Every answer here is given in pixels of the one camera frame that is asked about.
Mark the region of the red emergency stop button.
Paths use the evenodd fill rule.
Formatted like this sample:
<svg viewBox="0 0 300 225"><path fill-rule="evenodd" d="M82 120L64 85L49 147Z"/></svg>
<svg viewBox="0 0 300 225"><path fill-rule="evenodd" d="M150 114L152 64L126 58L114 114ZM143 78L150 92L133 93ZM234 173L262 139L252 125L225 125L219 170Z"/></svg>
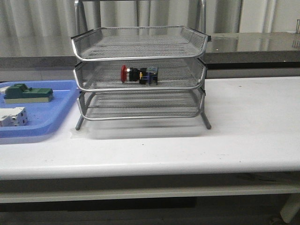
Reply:
<svg viewBox="0 0 300 225"><path fill-rule="evenodd" d="M140 69L123 65L120 71L121 82L139 82L140 84L158 84L158 67L143 67Z"/></svg>

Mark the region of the blue plastic tray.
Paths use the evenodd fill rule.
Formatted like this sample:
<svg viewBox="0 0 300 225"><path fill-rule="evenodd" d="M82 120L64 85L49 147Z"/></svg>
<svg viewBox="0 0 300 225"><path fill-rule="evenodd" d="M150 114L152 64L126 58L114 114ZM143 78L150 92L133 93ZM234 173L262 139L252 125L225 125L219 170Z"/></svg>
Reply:
<svg viewBox="0 0 300 225"><path fill-rule="evenodd" d="M1 108L25 107L28 118L28 122L24 126L2 127L0 129L1 138L41 136L56 131L79 96L79 90L74 80L15 81L3 82L0 86L3 88L15 83L24 83L27 87L32 88L51 88L53 99L48 103L6 104L4 95L1 94Z"/></svg>

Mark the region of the dark steel back counter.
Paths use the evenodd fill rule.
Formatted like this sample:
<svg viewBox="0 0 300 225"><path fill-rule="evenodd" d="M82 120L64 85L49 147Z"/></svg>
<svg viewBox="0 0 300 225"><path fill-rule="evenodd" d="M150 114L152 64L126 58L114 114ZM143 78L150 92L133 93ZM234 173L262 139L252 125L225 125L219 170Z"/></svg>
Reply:
<svg viewBox="0 0 300 225"><path fill-rule="evenodd" d="M288 32L212 34L202 60L210 69L298 68L300 36ZM1 68L72 67L76 62L68 36L0 39Z"/></svg>

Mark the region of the green electrical module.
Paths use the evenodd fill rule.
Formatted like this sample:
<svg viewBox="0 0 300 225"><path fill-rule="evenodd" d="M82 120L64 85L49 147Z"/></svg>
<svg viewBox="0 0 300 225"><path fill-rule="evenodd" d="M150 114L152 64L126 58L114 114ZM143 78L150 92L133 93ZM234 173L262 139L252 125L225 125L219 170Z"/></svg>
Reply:
<svg viewBox="0 0 300 225"><path fill-rule="evenodd" d="M32 88L24 83L17 83L5 90L6 104L18 103L47 103L53 99L51 88Z"/></svg>

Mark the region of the white circuit breaker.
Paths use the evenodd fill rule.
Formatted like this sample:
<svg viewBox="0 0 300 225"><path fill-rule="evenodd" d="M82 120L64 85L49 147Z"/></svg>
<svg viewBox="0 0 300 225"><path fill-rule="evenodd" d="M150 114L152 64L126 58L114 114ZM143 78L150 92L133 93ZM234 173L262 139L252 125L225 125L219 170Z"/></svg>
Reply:
<svg viewBox="0 0 300 225"><path fill-rule="evenodd" d="M25 107L1 108L0 109L0 126L13 127L24 126L28 122Z"/></svg>

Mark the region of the white table leg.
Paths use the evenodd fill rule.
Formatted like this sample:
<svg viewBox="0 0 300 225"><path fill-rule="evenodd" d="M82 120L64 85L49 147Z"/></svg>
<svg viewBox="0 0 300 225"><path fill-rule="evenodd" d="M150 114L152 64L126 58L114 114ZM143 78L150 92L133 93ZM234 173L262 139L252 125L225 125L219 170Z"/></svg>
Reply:
<svg viewBox="0 0 300 225"><path fill-rule="evenodd" d="M291 194L280 211L280 216L285 223L290 223L300 210L300 194Z"/></svg>

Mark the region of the silver metal rack frame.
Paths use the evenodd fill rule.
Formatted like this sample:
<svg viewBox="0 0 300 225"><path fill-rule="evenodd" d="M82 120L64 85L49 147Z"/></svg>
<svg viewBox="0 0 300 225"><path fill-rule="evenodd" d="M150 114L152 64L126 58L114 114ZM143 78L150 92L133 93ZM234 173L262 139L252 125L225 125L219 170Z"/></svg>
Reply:
<svg viewBox="0 0 300 225"><path fill-rule="evenodd" d="M86 34L92 32L93 29L88 30L86 16L84 11L84 4L83 2L100 2L101 0L75 0L74 7L75 7L75 31L78 36L82 34ZM201 31L204 33L206 32L206 0L197 0L196 5L196 23L195 28L199 28L199 24L201 24L200 28ZM211 124L203 110L200 113L201 118L206 126L207 129L211 129ZM78 131L80 130L82 123L84 121L84 117L80 116L75 129Z"/></svg>

